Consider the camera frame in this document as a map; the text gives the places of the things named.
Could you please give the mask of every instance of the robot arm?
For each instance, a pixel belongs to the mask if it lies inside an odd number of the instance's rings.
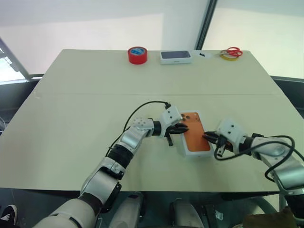
[[[274,182],[285,196],[296,219],[304,221],[304,166],[291,155],[295,146],[292,139],[293,145],[289,146],[279,136],[265,138],[253,134],[250,137],[240,125],[230,119],[223,120],[216,131],[205,134],[208,141],[216,144],[215,157],[218,160],[227,160],[219,157],[228,149],[235,154],[233,157],[252,155],[269,168],[274,168],[269,170]]]
[[[97,168],[84,182],[77,199],[71,199],[41,220],[35,228],[91,228],[99,212],[107,211],[121,189],[121,180],[145,137],[183,133],[187,126],[178,123],[181,114],[167,107],[158,121],[136,118]]]

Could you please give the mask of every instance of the red tape roll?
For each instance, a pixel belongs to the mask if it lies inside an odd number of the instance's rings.
[[[148,51],[143,47],[132,47],[128,50],[129,62],[143,64],[148,60]]]

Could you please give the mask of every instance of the table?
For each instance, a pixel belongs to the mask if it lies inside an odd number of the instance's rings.
[[[199,110],[208,131],[231,117],[248,133],[290,135],[304,152],[303,119],[253,55],[226,61],[208,52],[191,64],[160,65],[159,52],[150,51],[137,66],[126,51],[63,50],[0,137],[0,187],[79,190],[130,113],[150,100]],[[157,118],[163,110],[151,104],[136,116]],[[277,190],[261,161],[189,160],[179,136],[173,140],[168,147],[164,138],[145,139],[122,190]]]

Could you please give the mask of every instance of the scissors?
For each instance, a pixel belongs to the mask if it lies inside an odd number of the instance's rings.
[[[243,55],[243,52],[238,47],[229,47],[225,50],[227,54],[235,57]]]

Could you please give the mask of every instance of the orange phone case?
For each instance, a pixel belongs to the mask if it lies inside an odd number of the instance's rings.
[[[182,113],[182,123],[189,128],[184,133],[188,150],[191,152],[210,151],[210,145],[206,139],[203,138],[205,133],[203,125],[200,121],[200,116],[196,112]]]

